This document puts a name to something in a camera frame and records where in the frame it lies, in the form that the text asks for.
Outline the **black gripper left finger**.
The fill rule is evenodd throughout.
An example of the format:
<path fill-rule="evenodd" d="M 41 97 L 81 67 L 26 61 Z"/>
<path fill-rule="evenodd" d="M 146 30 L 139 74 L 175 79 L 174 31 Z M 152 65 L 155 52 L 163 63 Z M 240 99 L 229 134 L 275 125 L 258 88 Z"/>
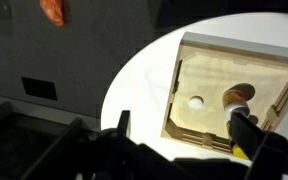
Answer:
<path fill-rule="evenodd" d="M 130 111 L 129 110 L 123 110 L 121 112 L 117 130 L 125 135 L 126 137 L 130 136 Z"/>

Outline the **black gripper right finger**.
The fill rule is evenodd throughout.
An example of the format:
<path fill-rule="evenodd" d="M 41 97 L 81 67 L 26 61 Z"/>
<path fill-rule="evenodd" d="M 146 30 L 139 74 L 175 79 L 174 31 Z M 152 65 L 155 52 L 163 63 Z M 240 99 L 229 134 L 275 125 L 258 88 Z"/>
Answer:
<path fill-rule="evenodd" d="M 240 113 L 233 113 L 230 120 L 230 136 L 249 159 L 253 159 L 265 133 Z"/>

